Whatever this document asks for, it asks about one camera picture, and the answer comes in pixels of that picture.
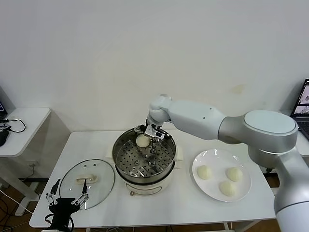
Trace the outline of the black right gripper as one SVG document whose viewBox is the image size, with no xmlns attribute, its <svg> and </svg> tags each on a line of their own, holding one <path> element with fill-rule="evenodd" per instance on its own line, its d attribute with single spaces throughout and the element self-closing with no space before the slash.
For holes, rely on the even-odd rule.
<svg viewBox="0 0 309 232">
<path fill-rule="evenodd" d="M 157 126 L 157 122 L 152 117 L 147 117 L 146 119 L 147 126 Z M 134 128 L 134 133 L 136 137 L 139 135 L 144 135 L 145 125 L 138 125 Z M 165 131 L 152 131 L 151 132 L 151 144 L 165 141 L 169 138 L 169 134 Z"/>
</svg>

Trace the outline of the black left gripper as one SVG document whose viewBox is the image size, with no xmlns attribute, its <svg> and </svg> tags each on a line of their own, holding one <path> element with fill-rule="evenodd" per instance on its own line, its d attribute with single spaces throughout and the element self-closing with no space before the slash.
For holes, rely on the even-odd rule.
<svg viewBox="0 0 309 232">
<path fill-rule="evenodd" d="M 50 192 L 46 193 L 49 210 L 53 216 L 50 228 L 68 228 L 69 223 L 71 223 L 71 227 L 73 228 L 74 222 L 71 215 L 79 211 L 89 199 L 87 180 L 84 180 L 81 196 L 75 200 L 73 198 L 56 199 L 59 183 L 60 179 L 52 186 Z"/>
</svg>

